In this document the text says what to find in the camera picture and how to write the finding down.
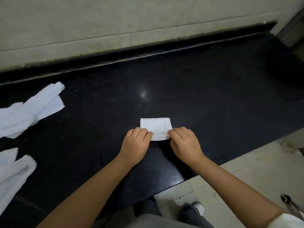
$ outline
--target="pants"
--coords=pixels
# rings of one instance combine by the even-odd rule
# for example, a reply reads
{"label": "pants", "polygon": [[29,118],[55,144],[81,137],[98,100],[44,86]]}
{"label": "pants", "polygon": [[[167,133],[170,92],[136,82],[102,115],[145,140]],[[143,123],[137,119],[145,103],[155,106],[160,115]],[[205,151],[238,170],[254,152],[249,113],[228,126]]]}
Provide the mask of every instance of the pants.
{"label": "pants", "polygon": [[[149,197],[146,200],[134,204],[133,208],[136,217],[142,214],[162,216],[154,197]],[[198,209],[189,203],[184,204],[178,220],[197,227],[214,228],[203,216],[200,215]]]}

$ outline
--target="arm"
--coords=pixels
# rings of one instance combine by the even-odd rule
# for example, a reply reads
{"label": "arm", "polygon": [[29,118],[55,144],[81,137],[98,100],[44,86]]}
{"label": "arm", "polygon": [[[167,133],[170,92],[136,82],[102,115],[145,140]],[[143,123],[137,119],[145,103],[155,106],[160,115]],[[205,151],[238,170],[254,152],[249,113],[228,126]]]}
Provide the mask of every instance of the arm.
{"label": "arm", "polygon": [[284,210],[202,153],[195,134],[185,127],[170,130],[176,156],[197,172],[247,227],[267,227]]}
{"label": "arm", "polygon": [[90,228],[109,196],[149,147],[152,132],[129,130],[118,156],[57,206],[37,228]]}

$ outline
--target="person's left hand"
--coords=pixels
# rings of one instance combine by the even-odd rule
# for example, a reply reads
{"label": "person's left hand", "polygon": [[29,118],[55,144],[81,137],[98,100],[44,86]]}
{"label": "person's left hand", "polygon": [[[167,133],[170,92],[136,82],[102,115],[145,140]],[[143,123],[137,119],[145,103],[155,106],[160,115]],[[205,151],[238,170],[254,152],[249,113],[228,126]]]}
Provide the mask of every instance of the person's left hand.
{"label": "person's left hand", "polygon": [[117,157],[123,159],[132,167],[145,156],[153,133],[147,129],[136,127],[127,132]]}

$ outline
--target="person's right arm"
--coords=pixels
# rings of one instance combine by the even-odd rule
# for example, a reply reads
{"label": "person's right arm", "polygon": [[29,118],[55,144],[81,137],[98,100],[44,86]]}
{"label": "person's right arm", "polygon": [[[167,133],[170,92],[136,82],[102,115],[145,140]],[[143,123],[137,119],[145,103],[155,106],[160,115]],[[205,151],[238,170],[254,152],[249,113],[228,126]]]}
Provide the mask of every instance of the person's right arm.
{"label": "person's right arm", "polygon": [[185,127],[168,132],[175,155],[197,172],[247,228],[265,228],[285,211],[202,153],[195,134]]}

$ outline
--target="sneaker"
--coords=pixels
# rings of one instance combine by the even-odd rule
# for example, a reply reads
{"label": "sneaker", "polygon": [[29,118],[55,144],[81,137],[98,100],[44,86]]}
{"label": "sneaker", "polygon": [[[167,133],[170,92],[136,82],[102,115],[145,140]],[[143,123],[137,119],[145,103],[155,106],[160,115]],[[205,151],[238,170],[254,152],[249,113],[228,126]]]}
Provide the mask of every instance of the sneaker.
{"label": "sneaker", "polygon": [[194,206],[196,209],[199,210],[200,216],[204,216],[205,207],[204,207],[204,205],[202,203],[200,203],[200,202],[193,202],[192,206]]}

